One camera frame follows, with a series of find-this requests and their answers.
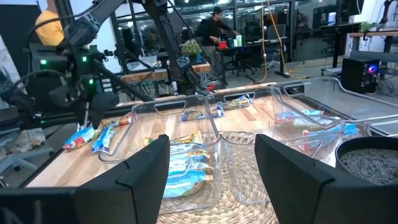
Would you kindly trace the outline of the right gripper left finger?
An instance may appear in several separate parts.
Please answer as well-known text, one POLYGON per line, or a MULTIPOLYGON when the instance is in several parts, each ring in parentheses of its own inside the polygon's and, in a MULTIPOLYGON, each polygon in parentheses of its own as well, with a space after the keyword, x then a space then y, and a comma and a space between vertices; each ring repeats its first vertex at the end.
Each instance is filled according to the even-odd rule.
POLYGON ((75 193, 77 224, 156 224, 169 172, 165 134, 75 193))

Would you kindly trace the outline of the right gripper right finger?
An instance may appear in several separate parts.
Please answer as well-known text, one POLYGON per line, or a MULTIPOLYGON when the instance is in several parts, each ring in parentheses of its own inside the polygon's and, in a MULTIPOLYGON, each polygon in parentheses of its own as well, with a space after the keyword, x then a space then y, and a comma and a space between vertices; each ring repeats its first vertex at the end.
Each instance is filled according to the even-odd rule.
POLYGON ((348 174, 264 134, 254 152, 280 224, 354 224, 348 174))

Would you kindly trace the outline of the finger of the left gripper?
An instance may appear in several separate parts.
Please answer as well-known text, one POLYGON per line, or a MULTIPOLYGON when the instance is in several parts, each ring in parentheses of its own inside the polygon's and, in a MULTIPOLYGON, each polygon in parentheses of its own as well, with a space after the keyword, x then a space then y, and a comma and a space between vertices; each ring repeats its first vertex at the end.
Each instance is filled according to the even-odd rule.
POLYGON ((68 107, 79 99, 80 92, 74 86, 62 85, 49 91, 49 96, 55 105, 68 107))
POLYGON ((104 118, 104 114, 119 103, 119 96, 115 93, 95 95, 89 103, 88 114, 92 127, 97 129, 104 118))

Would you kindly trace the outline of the blue snack packets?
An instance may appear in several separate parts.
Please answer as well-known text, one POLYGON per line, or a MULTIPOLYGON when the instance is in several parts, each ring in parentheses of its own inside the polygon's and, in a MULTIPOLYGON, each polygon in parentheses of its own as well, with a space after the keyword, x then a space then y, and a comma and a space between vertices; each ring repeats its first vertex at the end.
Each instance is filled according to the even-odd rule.
POLYGON ((70 138, 65 141, 65 143, 62 146, 62 149, 69 151, 72 149, 83 147, 92 140, 98 138, 99 135, 102 133, 102 130, 103 130, 102 126, 98 126, 97 129, 95 129, 92 126, 81 129, 77 131, 75 134, 72 134, 70 138))

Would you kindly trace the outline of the granola bar bright blue wrapper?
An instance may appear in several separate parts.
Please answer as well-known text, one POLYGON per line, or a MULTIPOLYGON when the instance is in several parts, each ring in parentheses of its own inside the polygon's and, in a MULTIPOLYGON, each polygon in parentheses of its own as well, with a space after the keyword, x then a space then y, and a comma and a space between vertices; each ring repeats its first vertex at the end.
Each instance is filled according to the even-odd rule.
POLYGON ((105 152, 107 154, 110 154, 109 148, 111 140, 115 134, 116 130, 112 126, 105 127, 99 138, 93 143, 91 152, 105 152))
POLYGON ((177 198, 195 194, 208 180, 213 180, 213 176, 202 170, 170 172, 163 198, 177 198))

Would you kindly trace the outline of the oatmeal raisin granola bar blue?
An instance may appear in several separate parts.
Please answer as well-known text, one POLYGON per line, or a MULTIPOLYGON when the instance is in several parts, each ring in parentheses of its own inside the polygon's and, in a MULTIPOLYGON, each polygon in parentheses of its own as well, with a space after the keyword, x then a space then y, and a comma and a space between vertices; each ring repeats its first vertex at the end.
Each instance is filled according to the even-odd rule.
POLYGON ((233 110, 238 108, 244 108, 252 103, 252 98, 249 94, 241 95, 238 98, 227 101, 223 108, 226 110, 233 110))
POLYGON ((211 113, 211 116, 213 118, 223 117, 225 115, 225 113, 224 113, 224 103, 217 102, 216 106, 213 109, 211 109, 210 113, 211 113))
POLYGON ((192 121, 192 120, 199 120, 205 119, 206 115, 204 112, 201 111, 184 111, 181 115, 181 121, 192 121))

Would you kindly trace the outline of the clear plastic bin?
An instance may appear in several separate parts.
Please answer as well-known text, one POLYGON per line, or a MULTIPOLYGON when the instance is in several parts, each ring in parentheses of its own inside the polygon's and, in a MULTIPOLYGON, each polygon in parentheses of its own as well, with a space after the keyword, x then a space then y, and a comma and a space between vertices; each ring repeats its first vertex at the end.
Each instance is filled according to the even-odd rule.
POLYGON ((346 90, 337 78, 310 78, 273 87, 289 108, 325 111, 358 125, 363 133, 398 138, 398 105, 346 90))
POLYGON ((121 162, 165 134, 170 140, 201 132, 205 147, 187 152, 204 151, 212 155, 210 147, 218 145, 221 136, 216 131, 203 95, 183 96, 168 100, 151 101, 132 107, 132 123, 114 136, 117 142, 110 155, 101 153, 99 159, 108 164, 121 162), (181 121, 184 111, 201 111, 205 119, 181 121))
POLYGON ((257 134, 329 163, 346 128, 339 118, 319 110, 289 108, 271 86, 220 90, 206 100, 223 138, 232 193, 242 203, 269 201, 254 153, 257 134))

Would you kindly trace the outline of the person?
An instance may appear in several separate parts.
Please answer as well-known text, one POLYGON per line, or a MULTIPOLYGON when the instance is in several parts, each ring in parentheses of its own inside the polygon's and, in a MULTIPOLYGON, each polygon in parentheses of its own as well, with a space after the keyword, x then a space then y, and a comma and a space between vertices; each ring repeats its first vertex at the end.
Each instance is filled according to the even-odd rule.
POLYGON ((207 75, 207 80, 210 83, 215 83, 220 80, 220 75, 218 72, 218 65, 220 60, 216 53, 216 47, 220 42, 221 31, 225 30, 227 32, 232 32, 235 35, 239 33, 233 28, 228 26, 222 21, 223 12, 218 6, 215 6, 212 15, 206 20, 205 25, 201 28, 202 42, 204 53, 208 57, 209 64, 211 65, 211 72, 207 75))
MULTIPOLYGON (((47 0, 47 8, 41 12, 35 24, 37 25, 55 18, 58 18, 58 14, 54 0, 47 0)), ((43 45, 58 46, 64 39, 63 27, 60 21, 50 22, 37 28, 35 31, 43 45)))

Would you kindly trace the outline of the wooden background table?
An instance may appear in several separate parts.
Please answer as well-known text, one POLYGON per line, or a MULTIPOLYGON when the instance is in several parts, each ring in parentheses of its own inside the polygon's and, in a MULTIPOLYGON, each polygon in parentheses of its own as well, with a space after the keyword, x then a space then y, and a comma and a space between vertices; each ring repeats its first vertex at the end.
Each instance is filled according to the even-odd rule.
MULTIPOLYGON (((209 63, 202 63, 192 66, 193 70, 197 73, 209 72, 211 65, 209 63)), ((158 69, 153 72, 138 72, 123 75, 122 80, 128 83, 137 83, 144 80, 167 80, 169 77, 166 69, 158 69)))

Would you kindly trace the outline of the round woven placemat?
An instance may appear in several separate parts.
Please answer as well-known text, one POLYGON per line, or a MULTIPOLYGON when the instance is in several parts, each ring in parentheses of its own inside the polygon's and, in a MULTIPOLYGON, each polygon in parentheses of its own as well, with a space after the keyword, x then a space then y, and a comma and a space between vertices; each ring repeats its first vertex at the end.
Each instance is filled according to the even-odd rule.
POLYGON ((166 198, 156 224, 278 224, 254 158, 254 132, 223 131, 210 147, 213 180, 195 194, 166 198))

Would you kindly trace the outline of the dark bowl of seeds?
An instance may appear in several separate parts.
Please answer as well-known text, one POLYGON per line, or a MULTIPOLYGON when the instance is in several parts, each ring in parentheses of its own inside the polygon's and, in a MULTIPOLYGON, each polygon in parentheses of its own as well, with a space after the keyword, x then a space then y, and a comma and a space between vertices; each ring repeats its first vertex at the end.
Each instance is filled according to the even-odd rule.
POLYGON ((376 185, 398 185, 398 138, 370 136, 344 141, 335 150, 336 168, 376 185))

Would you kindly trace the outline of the small potted plant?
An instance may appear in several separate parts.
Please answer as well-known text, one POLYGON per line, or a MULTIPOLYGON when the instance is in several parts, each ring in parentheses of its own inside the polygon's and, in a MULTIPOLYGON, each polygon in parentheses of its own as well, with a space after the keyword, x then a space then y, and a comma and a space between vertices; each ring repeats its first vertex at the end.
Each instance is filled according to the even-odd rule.
POLYGON ((182 53, 190 59, 191 63, 196 63, 199 61, 202 49, 195 39, 190 39, 182 44, 182 53))

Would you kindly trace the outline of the black computer tower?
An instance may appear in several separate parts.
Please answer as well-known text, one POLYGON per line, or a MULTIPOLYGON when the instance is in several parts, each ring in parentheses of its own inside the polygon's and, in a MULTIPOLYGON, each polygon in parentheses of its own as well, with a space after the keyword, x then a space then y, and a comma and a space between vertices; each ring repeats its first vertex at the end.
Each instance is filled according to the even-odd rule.
POLYGON ((375 93, 379 76, 379 61, 364 58, 344 58, 340 82, 344 89, 360 94, 375 93))

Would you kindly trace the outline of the black desk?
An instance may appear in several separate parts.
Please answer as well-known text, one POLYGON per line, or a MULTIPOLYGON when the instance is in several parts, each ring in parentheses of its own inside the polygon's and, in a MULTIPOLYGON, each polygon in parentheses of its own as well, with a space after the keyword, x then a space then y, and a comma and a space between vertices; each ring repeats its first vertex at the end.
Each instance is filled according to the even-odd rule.
POLYGON ((279 52, 280 60, 284 54, 284 45, 288 44, 290 40, 286 37, 281 39, 282 46, 279 46, 278 40, 265 40, 260 42, 253 42, 246 44, 241 47, 233 47, 220 49, 216 47, 216 52, 220 54, 220 82, 224 85, 228 85, 226 81, 226 72, 235 71, 239 77, 241 72, 250 70, 252 75, 257 72, 257 68, 265 67, 266 64, 271 64, 267 61, 268 56, 260 58, 264 53, 262 45, 264 44, 265 53, 271 54, 272 56, 279 52))

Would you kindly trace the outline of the wooden standing desk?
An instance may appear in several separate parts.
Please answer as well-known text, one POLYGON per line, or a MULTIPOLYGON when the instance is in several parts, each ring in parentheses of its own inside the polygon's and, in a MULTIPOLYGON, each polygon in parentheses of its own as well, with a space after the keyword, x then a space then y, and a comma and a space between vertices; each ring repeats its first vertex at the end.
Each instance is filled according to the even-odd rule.
POLYGON ((354 58, 366 58, 366 59, 380 60, 382 62, 398 63, 398 54, 390 53, 393 36, 398 36, 398 30, 350 33, 349 37, 351 37, 353 41, 352 41, 352 50, 349 56, 354 58), (380 36, 386 36, 383 52, 359 50, 360 39, 366 39, 367 37, 380 37, 380 36))

